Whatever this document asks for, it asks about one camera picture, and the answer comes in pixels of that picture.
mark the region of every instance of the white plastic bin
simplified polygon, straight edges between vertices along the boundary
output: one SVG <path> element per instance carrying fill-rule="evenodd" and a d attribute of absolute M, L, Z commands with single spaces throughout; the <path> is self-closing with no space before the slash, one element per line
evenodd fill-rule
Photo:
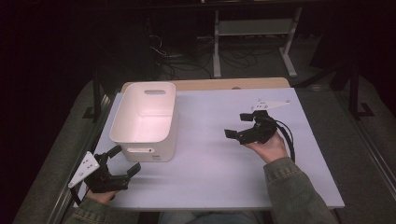
<path fill-rule="evenodd" d="M 138 82 L 122 96 L 110 138 L 128 161 L 170 161 L 177 139 L 176 87 Z"/>

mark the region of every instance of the hand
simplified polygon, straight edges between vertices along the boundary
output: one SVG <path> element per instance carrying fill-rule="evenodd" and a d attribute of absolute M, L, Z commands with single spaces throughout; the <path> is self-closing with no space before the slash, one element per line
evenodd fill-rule
<path fill-rule="evenodd" d="M 114 197 L 116 197 L 117 193 L 118 193 L 118 191 L 110 191 L 110 192 L 105 192 L 105 193 L 93 193 L 90 189 L 88 189 L 87 195 L 85 197 L 93 199 L 99 203 L 107 204 Z"/>
<path fill-rule="evenodd" d="M 264 144 L 249 143 L 244 146 L 253 149 L 266 163 L 288 157 L 285 142 L 278 132 Z"/>

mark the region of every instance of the black cable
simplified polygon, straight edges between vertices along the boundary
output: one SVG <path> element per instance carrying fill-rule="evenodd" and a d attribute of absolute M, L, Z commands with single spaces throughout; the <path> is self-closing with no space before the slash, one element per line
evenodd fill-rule
<path fill-rule="evenodd" d="M 206 54 L 208 54 L 208 52 L 205 52 L 203 54 L 200 55 L 200 57 L 202 58 L 203 56 L 205 56 Z M 206 73 L 209 75 L 209 78 L 212 78 L 211 73 L 209 72 L 209 70 L 207 70 L 205 67 L 209 64 L 210 59 L 212 58 L 212 54 L 209 54 L 210 56 L 207 58 L 207 60 L 205 61 L 204 65 L 200 65 L 200 64 L 196 64 L 196 63 L 192 63 L 192 62 L 196 62 L 195 60 L 188 60 L 186 62 L 171 62 L 171 59 L 168 58 L 168 63 L 162 63 L 162 65 L 166 65 L 169 66 L 171 69 L 175 70 L 182 70 L 182 71 L 197 71 L 200 69 L 203 69 L 206 71 Z M 182 67 L 178 67 L 178 66 L 174 66 L 174 64 L 179 64 L 179 65 L 189 65 L 189 66 L 195 66 L 196 68 L 182 68 Z"/>
<path fill-rule="evenodd" d="M 338 210 L 334 208 L 333 211 L 334 211 L 334 213 L 335 213 L 335 216 L 337 217 L 338 223 L 339 223 L 339 224 L 342 224 L 343 222 L 342 222 L 342 220 L 341 220 L 341 218 L 340 218 L 340 214 L 338 214 Z"/>
<path fill-rule="evenodd" d="M 241 41 L 240 39 L 238 39 L 238 40 L 239 40 L 239 46 L 241 46 L 241 47 L 244 48 L 245 45 L 242 43 L 242 41 Z M 248 50 L 248 51 L 242 51 L 243 54 L 236 53 L 236 52 L 234 52 L 233 50 L 228 50 L 228 52 L 229 52 L 235 59 L 238 59 L 238 60 L 244 59 L 244 60 L 246 60 L 246 62 L 247 62 L 246 67 L 249 67 L 249 66 L 252 66 L 252 65 L 257 64 L 258 60 L 257 60 L 256 56 L 264 55 L 264 54 L 267 54 L 267 53 L 271 53 L 271 52 L 272 52 L 272 50 L 270 50 L 269 52 L 266 52 L 266 53 L 263 53 L 263 54 L 254 53 L 254 51 L 257 50 L 257 49 L 260 47 L 261 44 L 262 44 L 262 42 L 259 41 L 259 43 L 258 43 L 256 46 L 251 47 L 250 50 Z M 228 41 L 225 42 L 225 45 L 226 45 L 226 46 L 230 46 L 230 44 L 228 43 Z M 249 61 L 249 59 L 248 59 L 249 56 L 253 58 L 253 60 L 254 60 L 253 63 L 251 63 L 251 62 Z"/>
<path fill-rule="evenodd" d="M 232 55 L 235 57 L 235 59 L 239 59 L 239 58 L 243 58 L 243 57 L 248 57 L 248 56 L 252 56 L 253 58 L 254 58 L 254 60 L 255 60 L 255 63 L 253 63 L 253 64 L 251 64 L 251 65 L 254 65 L 254 64 L 256 64 L 257 63 L 257 58 L 256 58 L 256 56 L 262 56 L 262 55 L 267 55 L 267 54 L 271 54 L 271 53 L 273 53 L 275 50 L 274 49 L 269 49 L 269 50 L 267 50 L 267 51 L 265 51 L 264 53 L 255 53 L 255 51 L 257 51 L 258 50 L 258 48 L 262 45 L 262 40 L 261 40 L 262 38 L 259 38 L 259 43 L 256 45 L 256 46 L 254 46 L 254 47 L 252 47 L 252 49 L 251 50 L 249 50 L 248 52 L 246 52 L 245 53 L 245 55 L 243 55 L 243 56 L 238 56 L 236 53 L 232 53 Z M 226 41 L 226 42 L 224 42 L 224 45 L 226 45 L 226 46 L 231 46 L 229 43 L 228 43 L 228 41 Z"/>
<path fill-rule="evenodd" d="M 209 53 L 211 54 L 211 52 L 209 52 L 209 51 L 206 51 L 206 52 L 204 52 L 204 53 L 201 53 L 201 54 L 199 54 L 199 55 L 197 56 L 197 58 L 202 58 L 202 57 L 204 57 L 206 54 L 209 54 Z M 170 62 L 170 63 L 174 63 L 174 64 L 183 64 L 183 63 L 195 63 L 195 62 L 197 62 L 197 60 L 190 59 L 190 58 L 185 57 L 185 56 L 181 56 L 181 57 L 178 57 L 178 58 L 169 58 L 169 60 L 173 60 L 173 61 L 175 61 L 175 60 L 180 60 L 179 58 L 187 58 L 188 60 L 185 61 L 185 62 Z M 209 64 L 209 62 L 210 62 L 210 57 L 209 57 L 209 59 L 206 61 L 206 63 L 205 63 L 203 66 L 207 66 L 207 65 Z"/>
<path fill-rule="evenodd" d="M 278 124 L 278 122 L 281 123 L 282 125 L 284 125 L 289 130 L 290 135 L 288 135 L 288 133 L 286 132 L 286 129 L 283 128 L 282 126 L 280 126 Z M 286 142 L 288 143 L 291 160 L 296 162 L 296 156 L 295 156 L 294 145 L 293 145 L 293 142 L 294 142 L 293 141 L 293 135 L 292 135 L 289 127 L 286 124 L 284 124 L 283 122 L 278 121 L 278 120 L 276 120 L 276 127 L 282 132 L 283 136 L 286 139 Z"/>
<path fill-rule="evenodd" d="M 72 194 L 73 200 L 76 202 L 77 205 L 82 203 L 81 199 L 78 197 L 78 193 L 76 191 L 76 187 L 70 189 L 70 193 Z"/>
<path fill-rule="evenodd" d="M 249 68 L 249 65 L 248 65 L 248 64 L 244 64 L 244 63 L 240 63 L 240 62 L 238 62 L 238 61 L 234 61 L 234 60 L 228 58 L 227 56 L 225 56 L 224 54 L 222 54 L 222 53 L 220 53 L 220 52 L 219 52 L 219 56 L 220 56 L 220 58 L 221 58 L 225 63 L 227 63 L 227 64 L 230 65 L 231 67 L 234 67 L 234 68 Z M 227 60 L 228 60 L 228 61 L 231 61 L 231 62 L 233 62 L 233 63 L 240 64 L 241 66 L 240 66 L 240 67 L 235 66 L 235 65 L 233 65 L 233 64 L 231 64 L 231 63 L 229 63 L 229 62 L 227 62 Z"/>
<path fill-rule="evenodd" d="M 180 79 L 180 77 L 178 77 L 178 76 L 175 74 L 175 69 L 174 69 L 172 66 L 170 66 L 169 64 L 162 64 L 162 66 L 167 66 L 167 67 L 169 67 L 169 72 L 162 68 L 162 71 L 163 71 L 163 73 L 165 74 L 165 77 L 166 77 L 167 80 L 174 80 L 175 78 L 176 78 L 177 80 Z"/>

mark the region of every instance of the jacket sleeve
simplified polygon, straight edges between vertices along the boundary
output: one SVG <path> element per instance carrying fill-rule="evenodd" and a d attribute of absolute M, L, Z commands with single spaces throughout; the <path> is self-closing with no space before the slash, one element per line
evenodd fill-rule
<path fill-rule="evenodd" d="M 108 205 L 85 198 L 65 224 L 106 224 L 109 210 Z"/>
<path fill-rule="evenodd" d="M 277 223 L 337 223 L 308 176 L 290 159 L 264 166 Z"/>

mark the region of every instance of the white tabletop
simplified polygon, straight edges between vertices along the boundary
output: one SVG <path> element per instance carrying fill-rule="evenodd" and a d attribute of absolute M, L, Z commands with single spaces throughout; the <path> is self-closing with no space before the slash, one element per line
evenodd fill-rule
<path fill-rule="evenodd" d="M 115 144 L 109 138 L 122 93 L 108 116 L 95 153 Z M 224 129 L 243 131 L 253 122 L 241 121 L 259 99 L 290 100 L 290 105 L 268 111 L 286 123 L 294 137 L 296 163 L 311 179 L 330 207 L 344 202 L 312 134 L 304 111 L 292 88 L 222 91 L 178 91 L 177 147 L 169 162 L 141 162 L 127 190 L 111 201 L 112 207 L 134 210 L 240 210 L 270 209 L 264 162 L 252 150 L 225 137 Z M 110 173 L 124 175 L 134 165 L 122 153 L 108 161 Z"/>

